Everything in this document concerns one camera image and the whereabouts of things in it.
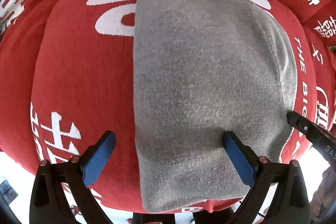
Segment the red sofa side cushion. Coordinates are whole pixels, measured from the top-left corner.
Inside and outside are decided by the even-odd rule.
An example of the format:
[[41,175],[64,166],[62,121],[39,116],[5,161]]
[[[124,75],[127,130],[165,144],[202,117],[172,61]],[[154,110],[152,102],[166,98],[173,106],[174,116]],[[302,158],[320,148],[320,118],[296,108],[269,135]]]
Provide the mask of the red sofa side cushion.
[[1,151],[32,174],[39,165],[30,122],[35,64],[57,1],[34,1],[1,40]]

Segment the red sofa seat cushion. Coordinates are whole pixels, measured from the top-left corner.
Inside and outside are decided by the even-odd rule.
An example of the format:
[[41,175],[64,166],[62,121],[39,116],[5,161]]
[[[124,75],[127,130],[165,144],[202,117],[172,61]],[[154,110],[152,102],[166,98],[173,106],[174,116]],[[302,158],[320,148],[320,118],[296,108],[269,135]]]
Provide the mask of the red sofa seat cushion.
[[[297,68],[293,110],[315,116],[315,77],[303,29],[278,0],[249,0],[288,35]],[[106,130],[117,145],[94,187],[105,206],[143,208],[134,123],[134,33],[137,0],[59,0],[47,20],[38,54],[30,115],[40,157],[60,162],[83,153]],[[309,143],[292,129],[281,162],[297,159]],[[207,200],[190,209],[220,210],[238,198]]]

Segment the grey knit sweater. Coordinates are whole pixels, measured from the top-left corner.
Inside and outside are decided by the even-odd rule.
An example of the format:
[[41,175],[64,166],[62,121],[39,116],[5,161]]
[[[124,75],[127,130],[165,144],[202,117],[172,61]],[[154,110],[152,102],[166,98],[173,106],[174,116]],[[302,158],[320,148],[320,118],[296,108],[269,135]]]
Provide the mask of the grey knit sweater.
[[245,196],[222,137],[280,160],[297,92],[282,26],[249,0],[137,0],[133,46],[143,208]]

